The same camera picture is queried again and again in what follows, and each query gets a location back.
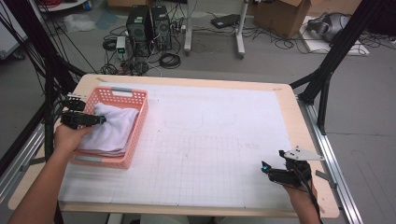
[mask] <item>cardboard box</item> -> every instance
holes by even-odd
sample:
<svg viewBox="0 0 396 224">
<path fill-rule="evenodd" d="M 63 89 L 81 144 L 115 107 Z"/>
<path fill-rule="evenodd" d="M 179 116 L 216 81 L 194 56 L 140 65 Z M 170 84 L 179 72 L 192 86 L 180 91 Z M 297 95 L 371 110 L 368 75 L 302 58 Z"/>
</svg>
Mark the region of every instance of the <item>cardboard box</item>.
<svg viewBox="0 0 396 224">
<path fill-rule="evenodd" d="M 259 3 L 254 14 L 254 24 L 284 38 L 297 35 L 311 6 L 322 0 L 277 0 Z"/>
<path fill-rule="evenodd" d="M 341 12 L 353 15 L 361 0 L 323 0 L 321 3 L 309 8 L 308 15 L 320 16 L 323 12 Z"/>
<path fill-rule="evenodd" d="M 133 5 L 148 5 L 151 7 L 152 0 L 107 0 L 107 5 L 116 10 L 129 11 Z"/>
</svg>

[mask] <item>grid paper sheet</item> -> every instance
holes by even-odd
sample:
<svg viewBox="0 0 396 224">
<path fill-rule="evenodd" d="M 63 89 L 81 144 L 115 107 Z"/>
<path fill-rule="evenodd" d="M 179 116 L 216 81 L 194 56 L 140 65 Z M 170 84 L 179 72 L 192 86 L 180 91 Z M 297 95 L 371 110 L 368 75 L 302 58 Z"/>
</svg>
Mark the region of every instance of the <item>grid paper sheet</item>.
<svg viewBox="0 0 396 224">
<path fill-rule="evenodd" d="M 148 91 L 129 170 L 68 164 L 60 201 L 292 209 L 261 161 L 284 169 L 290 142 L 271 91 L 121 83 Z"/>
</svg>

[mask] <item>folded towel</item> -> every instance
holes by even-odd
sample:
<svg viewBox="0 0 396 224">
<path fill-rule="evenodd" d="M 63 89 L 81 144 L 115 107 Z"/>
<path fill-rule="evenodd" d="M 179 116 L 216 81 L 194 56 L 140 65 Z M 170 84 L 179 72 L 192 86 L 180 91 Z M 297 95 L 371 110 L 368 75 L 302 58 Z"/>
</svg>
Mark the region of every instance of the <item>folded towel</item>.
<svg viewBox="0 0 396 224">
<path fill-rule="evenodd" d="M 134 108 L 118 108 L 98 103 L 94 106 L 96 116 L 105 116 L 106 122 L 93 126 L 79 144 L 81 151 L 108 156 L 125 153 L 125 145 L 134 126 L 138 111 Z"/>
</svg>

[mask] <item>black metal post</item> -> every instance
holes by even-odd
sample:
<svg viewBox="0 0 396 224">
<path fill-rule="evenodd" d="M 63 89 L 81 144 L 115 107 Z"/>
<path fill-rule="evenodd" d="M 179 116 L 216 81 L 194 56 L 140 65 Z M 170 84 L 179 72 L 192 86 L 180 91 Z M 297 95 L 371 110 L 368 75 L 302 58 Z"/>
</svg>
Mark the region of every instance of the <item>black metal post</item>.
<svg viewBox="0 0 396 224">
<path fill-rule="evenodd" d="M 322 134 L 326 134 L 324 124 L 332 74 L 384 2 L 385 0 L 362 0 L 319 68 L 314 73 L 290 84 L 295 89 L 308 83 L 304 92 L 299 94 L 299 99 L 307 105 L 312 105 L 320 93 L 318 126 Z"/>
</svg>

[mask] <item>gray floor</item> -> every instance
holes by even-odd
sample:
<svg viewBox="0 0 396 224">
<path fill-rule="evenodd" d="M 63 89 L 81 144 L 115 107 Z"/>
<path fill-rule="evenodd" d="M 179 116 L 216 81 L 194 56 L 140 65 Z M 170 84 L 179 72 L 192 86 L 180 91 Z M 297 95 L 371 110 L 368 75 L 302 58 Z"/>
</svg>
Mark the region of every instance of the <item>gray floor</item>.
<svg viewBox="0 0 396 224">
<path fill-rule="evenodd" d="M 57 14 L 57 20 L 70 13 L 83 13 L 79 8 Z M 102 8 L 86 12 L 101 28 L 70 34 L 74 43 L 97 70 L 104 63 L 102 37 L 125 23 Z M 195 23 L 210 26 L 205 17 Z M 304 45 L 298 42 L 300 49 Z M 91 68 L 70 44 L 66 44 L 71 62 L 85 71 Z M 246 56 L 239 60 L 233 36 L 194 33 L 192 52 L 181 51 L 181 66 L 162 70 L 163 77 L 184 77 L 252 82 L 291 83 L 318 68 L 325 55 L 302 54 L 297 48 L 280 49 L 267 35 L 245 38 Z M 395 50 L 370 48 L 369 57 L 347 56 L 336 70 L 330 88 L 326 131 L 336 158 L 364 223 L 394 223 L 396 220 L 396 180 L 391 165 L 396 156 L 393 117 L 396 102 Z M 150 77 L 159 76 L 149 70 Z M 35 72 L 28 60 L 0 61 L 0 156 L 12 144 L 27 121 L 43 102 Z M 7 203 L 0 207 L 0 219 L 11 212 Z M 125 218 L 129 223 L 132 218 Z M 106 214 L 65 213 L 66 223 L 104 223 Z M 296 219 L 271 218 L 270 223 L 297 223 Z M 347 223 L 344 216 L 325 219 L 324 223 Z"/>
</svg>

